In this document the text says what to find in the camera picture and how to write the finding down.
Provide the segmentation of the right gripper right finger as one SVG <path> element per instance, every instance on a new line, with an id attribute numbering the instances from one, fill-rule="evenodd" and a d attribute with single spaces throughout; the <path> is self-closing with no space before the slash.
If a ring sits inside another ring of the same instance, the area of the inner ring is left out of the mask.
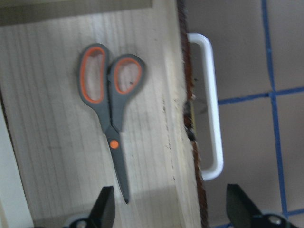
<path id="1" fill-rule="evenodd" d="M 261 210 L 238 184 L 228 184 L 226 212 L 235 228 L 251 228 L 254 217 L 262 216 Z"/>

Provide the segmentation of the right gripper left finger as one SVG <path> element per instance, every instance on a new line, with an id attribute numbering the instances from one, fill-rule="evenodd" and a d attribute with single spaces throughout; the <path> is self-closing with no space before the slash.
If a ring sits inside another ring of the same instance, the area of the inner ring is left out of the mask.
<path id="1" fill-rule="evenodd" d="M 115 219 L 114 187 L 102 188 L 89 216 L 89 228 L 112 228 Z"/>

